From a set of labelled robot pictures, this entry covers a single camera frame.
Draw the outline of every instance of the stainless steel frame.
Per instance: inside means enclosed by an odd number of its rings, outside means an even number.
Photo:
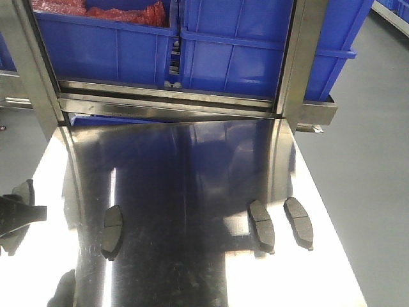
[[[28,1],[0,1],[0,31],[44,135],[50,139],[58,122],[63,122],[64,117],[57,103],[58,83]]]
[[[18,73],[0,70],[0,102],[6,98],[28,99],[28,95]]]
[[[366,306],[286,120],[58,127],[33,179],[47,221],[0,256],[4,306]],[[294,239],[287,196],[311,218],[314,251]],[[255,245],[254,199],[274,255]],[[126,226],[110,262],[113,205]]]
[[[276,113],[287,118],[293,132],[300,118],[327,5],[328,0],[298,0],[293,12],[275,108]]]
[[[57,81],[28,0],[1,1],[0,30],[47,138],[58,123],[64,125],[64,112],[180,121],[284,117],[295,132],[299,121],[327,124],[334,115],[331,104],[303,104],[327,3],[295,0],[277,101],[137,84]],[[19,82],[16,75],[0,76]],[[14,98],[26,98],[6,97],[3,106],[20,107]]]

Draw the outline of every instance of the blue plastic crate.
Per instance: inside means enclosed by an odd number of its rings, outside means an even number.
[[[319,49],[350,50],[374,0],[330,0]]]
[[[112,117],[112,116],[74,116],[71,119],[73,126],[101,126],[101,125],[126,125],[130,123],[155,123],[150,120],[137,118]]]
[[[318,49],[309,77],[305,99],[326,101],[347,59],[355,59],[357,52]]]
[[[87,7],[141,10],[154,2],[87,0]],[[169,74],[172,39],[178,32],[177,2],[167,0],[164,6],[169,28],[45,12],[35,15],[58,77],[163,86]],[[8,59],[7,53],[0,58]]]
[[[409,1],[398,0],[399,6],[397,8],[397,14],[406,22],[409,22]]]
[[[181,0],[180,18],[190,32],[283,42],[292,0]]]
[[[330,0],[319,48],[348,51],[374,0]],[[181,24],[190,32],[283,42],[291,0],[181,0]]]
[[[399,6],[399,2],[397,0],[377,0],[377,1],[392,11],[396,11],[397,7]]]
[[[244,40],[181,30],[184,88],[274,97],[284,43]],[[325,100],[355,51],[318,49],[306,98]]]

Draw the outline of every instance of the gray epoxy floor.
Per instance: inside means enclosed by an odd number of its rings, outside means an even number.
[[[322,136],[296,139],[369,307],[409,306],[409,39],[372,13],[332,90]],[[0,194],[32,176],[45,149],[34,114],[0,109]]]

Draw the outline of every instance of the stainless steel table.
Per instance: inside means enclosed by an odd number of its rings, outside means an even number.
[[[33,179],[47,221],[0,256],[2,306],[63,306],[72,269],[80,307],[366,306],[285,120],[57,128]],[[288,196],[311,218],[313,251],[295,242]],[[267,204],[274,255],[257,250],[253,200]],[[109,262],[113,205],[124,232]]]

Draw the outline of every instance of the metal edge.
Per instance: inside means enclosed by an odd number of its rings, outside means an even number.
[[[317,134],[323,134],[324,133],[324,130],[322,130],[320,125],[309,125],[309,124],[306,124],[306,123],[299,123],[297,125],[297,131],[317,133]]]
[[[18,73],[0,70],[0,100],[20,99],[28,99],[28,95]]]
[[[275,112],[295,132],[307,89],[328,0],[298,0],[286,42]]]
[[[0,1],[0,31],[49,140],[64,117],[57,102],[58,83],[28,0]]]
[[[24,98],[10,98],[6,97],[4,100],[0,100],[1,108],[10,108],[10,109],[32,109],[33,106],[30,103],[30,100]]]
[[[326,102],[305,100],[301,106],[298,123],[330,125],[337,110],[338,106],[331,98]]]
[[[384,19],[386,19],[393,26],[395,26],[396,29],[400,30],[400,32],[409,37],[409,23],[404,21],[393,11],[390,11],[386,6],[380,4],[378,1],[375,1],[372,4],[372,10],[381,15]]]
[[[96,97],[80,94],[61,94],[58,99],[61,109],[70,113],[83,114],[108,114],[113,116],[132,116],[150,118],[162,110],[162,114],[173,114],[175,118],[184,118],[187,114],[190,120],[197,120],[200,117],[237,117],[237,118],[275,118],[275,115],[269,112],[228,109],[222,107],[213,107],[202,105],[175,104],[172,102],[156,102],[152,100],[133,100],[114,97]]]
[[[176,90],[175,88],[169,90],[161,90],[157,88],[150,88],[142,84],[104,84],[101,81],[82,82],[82,81],[67,81],[60,80],[59,84],[63,92],[70,93],[73,90],[80,91],[94,91],[100,94],[104,93],[121,93],[127,95],[140,95],[149,97],[163,97],[181,100],[198,100],[204,102],[214,102],[221,104],[232,104],[237,106],[254,106],[271,108],[273,102],[259,97],[238,97],[234,94],[206,92],[206,91],[186,91]]]

